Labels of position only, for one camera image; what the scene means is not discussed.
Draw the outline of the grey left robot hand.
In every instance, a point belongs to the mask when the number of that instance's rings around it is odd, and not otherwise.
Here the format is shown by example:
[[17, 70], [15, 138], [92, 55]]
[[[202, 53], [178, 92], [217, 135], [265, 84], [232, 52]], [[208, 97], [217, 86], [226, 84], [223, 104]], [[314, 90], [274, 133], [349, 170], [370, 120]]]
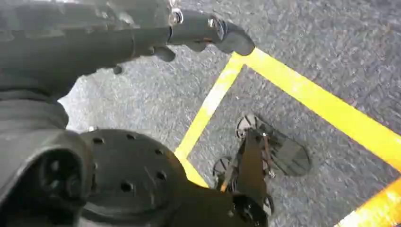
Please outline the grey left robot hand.
[[170, 45], [251, 54], [255, 43], [221, 17], [175, 0], [3, 0], [0, 97], [58, 99], [77, 78], [144, 56], [172, 61]]

